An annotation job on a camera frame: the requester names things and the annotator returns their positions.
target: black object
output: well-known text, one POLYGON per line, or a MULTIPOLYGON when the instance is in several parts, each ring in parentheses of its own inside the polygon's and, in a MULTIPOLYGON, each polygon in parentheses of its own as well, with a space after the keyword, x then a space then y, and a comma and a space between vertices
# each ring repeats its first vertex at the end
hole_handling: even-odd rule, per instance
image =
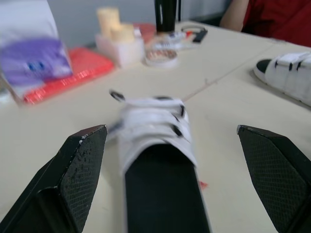
POLYGON ((188 32, 191 31, 195 34, 200 33, 201 31, 207 31, 207 29, 203 26, 199 26, 199 25, 188 25, 188 26, 184 26, 181 28, 182 32, 188 32))
POLYGON ((105 126, 70 136, 0 223, 1 233, 81 233, 101 170, 105 126))
POLYGON ((172 145, 143 151, 125 174, 129 233, 209 233, 192 162, 172 145))
POLYGON ((196 36, 195 38, 193 39, 193 42, 194 43, 201 43, 202 40, 204 39, 204 37, 206 36, 207 34, 207 31, 204 30, 204 31, 200 31, 196 36))
POLYGON ((311 232, 311 161, 286 137, 239 126, 256 192, 279 233, 311 232))
POLYGON ((260 72, 265 73, 270 62, 271 59, 261 60, 256 64, 256 67, 260 72))
POLYGON ((155 0, 156 31, 171 33, 175 31, 177 0, 155 0))
POLYGON ((181 21, 181 0, 178 0, 178 22, 181 21))

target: table surface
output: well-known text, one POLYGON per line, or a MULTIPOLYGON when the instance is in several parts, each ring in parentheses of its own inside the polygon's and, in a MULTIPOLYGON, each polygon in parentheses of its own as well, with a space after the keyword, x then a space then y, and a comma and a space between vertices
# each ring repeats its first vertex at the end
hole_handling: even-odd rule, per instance
MULTIPOLYGON (((195 24, 184 22, 177 26, 195 24)), ((208 26, 197 50, 180 52, 171 69, 137 64, 34 106, 0 106, 0 219, 34 174, 66 138, 84 128, 112 124, 126 97, 181 98, 190 116, 199 179, 215 233, 276 233, 250 180, 238 124, 289 137, 311 155, 310 107, 274 91, 252 74, 256 62, 306 47, 208 26)), ((107 144, 85 233, 123 230, 123 186, 115 144, 107 144)))

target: plastic container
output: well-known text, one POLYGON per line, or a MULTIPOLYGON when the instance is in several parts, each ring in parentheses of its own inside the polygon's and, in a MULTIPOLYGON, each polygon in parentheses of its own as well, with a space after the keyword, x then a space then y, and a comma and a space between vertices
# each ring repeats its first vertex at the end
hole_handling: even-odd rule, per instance
POLYGON ((119 67, 141 62, 145 57, 144 41, 136 37, 133 42, 114 42, 100 34, 95 36, 98 52, 112 60, 119 67))

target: small red object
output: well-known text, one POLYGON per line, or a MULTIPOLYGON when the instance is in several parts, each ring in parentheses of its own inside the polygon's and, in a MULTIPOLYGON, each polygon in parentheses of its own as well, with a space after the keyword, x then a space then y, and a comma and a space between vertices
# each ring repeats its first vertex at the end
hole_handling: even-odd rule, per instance
POLYGON ((192 35, 192 32, 191 32, 191 31, 186 32, 186 38, 188 38, 188 37, 191 36, 191 35, 192 35))
POLYGON ((64 92, 101 77, 113 70, 114 64, 107 58, 85 48, 69 50, 73 75, 45 82, 41 87, 24 95, 26 103, 35 104, 50 96, 64 92))
POLYGON ((200 187, 201 187, 202 190, 204 190, 204 189, 206 189, 208 187, 208 184, 200 181, 200 187))
POLYGON ((140 33, 145 44, 151 41, 156 34, 156 26, 154 24, 134 23, 134 27, 138 27, 140 29, 140 33))

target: white slipper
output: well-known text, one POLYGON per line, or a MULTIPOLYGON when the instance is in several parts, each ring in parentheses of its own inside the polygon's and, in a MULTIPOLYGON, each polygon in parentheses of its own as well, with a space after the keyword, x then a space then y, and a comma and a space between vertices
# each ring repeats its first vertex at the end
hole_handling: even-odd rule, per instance
POLYGON ((118 138, 129 233, 209 233, 181 100, 126 100, 118 138))
POLYGON ((311 53, 288 53, 259 61, 255 75, 269 86, 311 106, 311 53))

